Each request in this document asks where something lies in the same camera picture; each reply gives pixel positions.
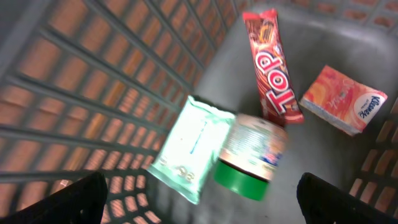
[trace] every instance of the green jar lid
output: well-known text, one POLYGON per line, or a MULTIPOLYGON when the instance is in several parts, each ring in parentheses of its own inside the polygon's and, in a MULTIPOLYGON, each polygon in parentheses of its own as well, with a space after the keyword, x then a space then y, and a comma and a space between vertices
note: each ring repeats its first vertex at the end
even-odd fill
POLYGON ((221 161, 217 162, 214 179, 227 189, 258 201, 264 198, 268 187, 267 182, 240 172, 221 161))

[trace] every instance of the gray plastic basket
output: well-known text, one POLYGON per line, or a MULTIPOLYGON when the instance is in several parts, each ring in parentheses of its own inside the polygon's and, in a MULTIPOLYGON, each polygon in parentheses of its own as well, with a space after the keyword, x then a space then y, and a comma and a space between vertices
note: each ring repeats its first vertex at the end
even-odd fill
MULTIPOLYGON (((0 2, 0 217, 93 170, 108 181, 103 223, 300 223, 295 186, 303 171, 318 172, 348 191, 398 90, 398 2, 256 2, 0 2), (265 202, 239 198, 216 185, 210 174, 201 204, 194 207, 145 168, 193 90, 232 110, 259 114, 248 38, 241 19, 235 22, 252 7, 280 11, 280 33, 298 97, 329 63, 390 98, 354 139, 305 111, 306 123, 287 129, 292 145, 265 202), (301 60, 301 54, 310 61, 301 60), (335 164, 341 157, 343 164, 335 164)), ((394 132, 396 118, 387 118, 395 122, 394 132)), ((386 146, 394 148, 396 158, 396 143, 386 146)), ((376 165, 364 170, 369 174, 359 171, 354 184, 359 190, 351 193, 363 199, 369 188, 365 183, 383 183, 379 186, 394 189, 388 195, 396 200, 397 179, 372 169, 376 165)), ((385 194, 384 188, 375 189, 371 205, 385 194)), ((396 207, 389 203, 386 211, 393 215, 396 207)))

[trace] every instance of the jar label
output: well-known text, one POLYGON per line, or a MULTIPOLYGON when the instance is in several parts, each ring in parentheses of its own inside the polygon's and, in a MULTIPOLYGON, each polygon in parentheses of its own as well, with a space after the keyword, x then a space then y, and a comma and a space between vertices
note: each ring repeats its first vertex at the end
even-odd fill
POLYGON ((220 158, 246 172, 271 180, 282 157, 286 132, 261 118, 238 115, 220 158))

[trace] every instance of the white-green package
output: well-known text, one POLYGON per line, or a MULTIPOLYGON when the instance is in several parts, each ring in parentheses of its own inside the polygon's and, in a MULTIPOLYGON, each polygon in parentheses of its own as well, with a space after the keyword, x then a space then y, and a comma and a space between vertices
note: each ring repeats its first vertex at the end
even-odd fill
POLYGON ((189 96, 148 171, 191 203, 199 203, 200 190, 235 117, 189 96))

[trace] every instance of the wet wipes package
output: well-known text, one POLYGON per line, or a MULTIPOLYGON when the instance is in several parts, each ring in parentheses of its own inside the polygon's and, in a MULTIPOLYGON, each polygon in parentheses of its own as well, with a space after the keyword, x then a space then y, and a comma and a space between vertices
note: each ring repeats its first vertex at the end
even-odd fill
POLYGON ((345 133, 361 133, 387 95, 325 66, 300 104, 345 133))
POLYGON ((200 190, 235 117, 189 96, 148 171, 191 203, 199 203, 200 190))

